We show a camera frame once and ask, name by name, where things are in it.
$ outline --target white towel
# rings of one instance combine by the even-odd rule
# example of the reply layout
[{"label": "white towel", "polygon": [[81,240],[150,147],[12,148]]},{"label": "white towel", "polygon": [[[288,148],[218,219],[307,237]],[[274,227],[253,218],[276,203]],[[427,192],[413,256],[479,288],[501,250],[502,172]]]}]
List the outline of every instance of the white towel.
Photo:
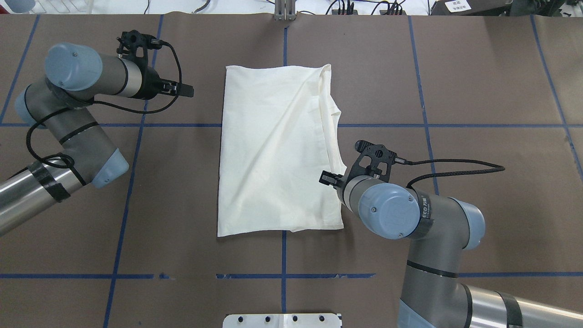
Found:
[{"label": "white towel", "polygon": [[342,229],[323,170],[344,174],[331,67],[227,67],[217,235]]}]

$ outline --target blue joint cap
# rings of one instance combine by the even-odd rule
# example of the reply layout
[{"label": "blue joint cap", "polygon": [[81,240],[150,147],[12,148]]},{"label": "blue joint cap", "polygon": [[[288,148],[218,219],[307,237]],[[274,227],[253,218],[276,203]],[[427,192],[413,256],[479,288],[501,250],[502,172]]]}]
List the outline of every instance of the blue joint cap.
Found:
[{"label": "blue joint cap", "polygon": [[409,236],[420,220],[419,204],[407,189],[392,183],[376,184],[359,201],[359,216],[372,232],[387,239]]},{"label": "blue joint cap", "polygon": [[49,49],[44,70],[52,84],[68,91],[80,91],[99,80],[103,62],[97,51],[88,46],[58,43]]},{"label": "blue joint cap", "polygon": [[97,175],[95,175],[95,178],[93,178],[91,183],[93,183],[93,185],[98,189],[102,188],[113,180],[119,178],[122,174],[127,172],[128,169],[129,164],[118,148],[111,155],[111,157],[109,157],[99,172],[97,172]]},{"label": "blue joint cap", "polygon": [[399,300],[399,319],[397,319],[399,328],[436,328],[424,317],[420,316],[405,302]]},{"label": "blue joint cap", "polygon": [[455,202],[459,204],[468,219],[470,238],[468,244],[463,249],[476,248],[486,233],[486,221],[484,220],[484,215],[482,215],[482,212],[480,212],[478,207],[475,207],[472,204],[465,203],[452,197],[450,197],[450,199],[455,200]]},{"label": "blue joint cap", "polygon": [[[20,95],[14,101],[14,108],[16,109],[16,113],[22,121],[24,121],[28,125],[33,125],[36,123],[36,120],[30,115],[29,107],[26,105],[26,92],[28,91],[30,85],[26,87],[26,89],[20,93]],[[44,125],[39,125],[38,128],[46,129],[47,127]]]}]

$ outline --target sticker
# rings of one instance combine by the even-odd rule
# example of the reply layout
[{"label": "sticker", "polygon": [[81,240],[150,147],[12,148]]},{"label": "sticker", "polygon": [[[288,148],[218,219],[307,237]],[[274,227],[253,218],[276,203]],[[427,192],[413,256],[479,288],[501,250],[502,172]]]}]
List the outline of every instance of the sticker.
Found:
[{"label": "sticker", "polygon": [[448,1],[445,3],[445,6],[449,12],[463,12],[472,9],[467,0]]}]

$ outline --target gray metal bracket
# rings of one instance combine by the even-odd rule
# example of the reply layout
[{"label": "gray metal bracket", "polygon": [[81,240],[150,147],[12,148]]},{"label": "gray metal bracket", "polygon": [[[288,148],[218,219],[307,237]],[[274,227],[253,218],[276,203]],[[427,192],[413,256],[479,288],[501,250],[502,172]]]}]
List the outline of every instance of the gray metal bracket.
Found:
[{"label": "gray metal bracket", "polygon": [[275,2],[275,20],[295,20],[296,0],[274,0]]}]

